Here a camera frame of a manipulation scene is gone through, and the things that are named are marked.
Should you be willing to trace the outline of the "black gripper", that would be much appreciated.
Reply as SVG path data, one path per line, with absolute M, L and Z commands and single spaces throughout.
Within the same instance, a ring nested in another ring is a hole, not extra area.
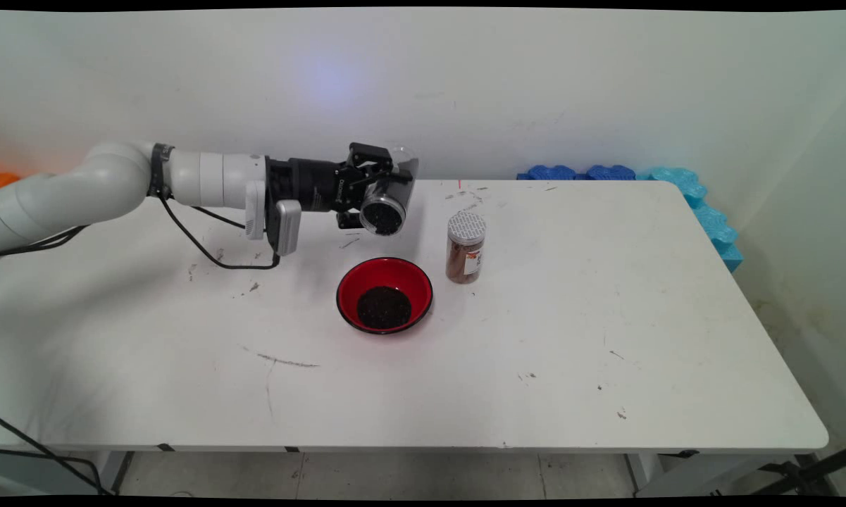
M 279 200 L 297 200 L 302 211 L 336 212 L 340 229 L 362 229 L 359 219 L 366 190 L 339 190 L 343 187 L 367 187 L 378 182 L 408 184 L 412 171 L 401 169 L 384 147 L 352 142 L 345 163 L 288 158 L 267 158 L 267 212 Z

